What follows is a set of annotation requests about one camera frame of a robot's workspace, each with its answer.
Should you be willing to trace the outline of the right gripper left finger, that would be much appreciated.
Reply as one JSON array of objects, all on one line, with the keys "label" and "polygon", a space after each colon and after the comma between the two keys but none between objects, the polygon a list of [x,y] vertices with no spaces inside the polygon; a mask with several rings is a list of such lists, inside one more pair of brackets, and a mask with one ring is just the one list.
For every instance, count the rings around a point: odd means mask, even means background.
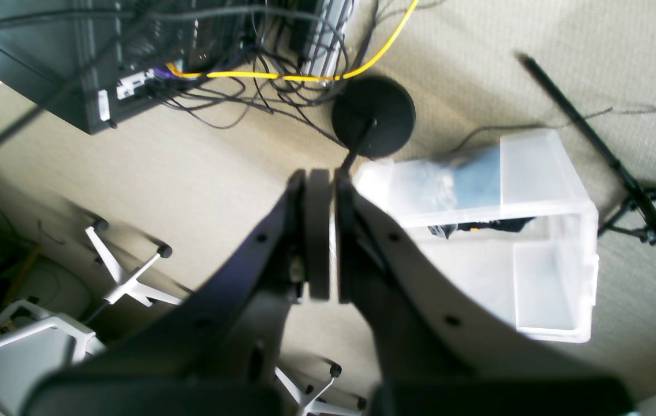
[{"label": "right gripper left finger", "polygon": [[330,172],[299,169],[236,252],[175,310],[46,377],[24,415],[280,415],[289,310],[330,297]]}]

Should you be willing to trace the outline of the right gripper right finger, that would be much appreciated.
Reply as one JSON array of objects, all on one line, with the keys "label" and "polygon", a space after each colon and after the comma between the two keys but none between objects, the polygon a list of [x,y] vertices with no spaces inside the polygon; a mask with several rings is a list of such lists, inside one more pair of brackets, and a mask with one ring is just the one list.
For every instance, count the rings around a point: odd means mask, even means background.
[{"label": "right gripper right finger", "polygon": [[370,415],[627,415],[610,372],[518,333],[454,286],[337,170],[338,294],[372,332]]}]

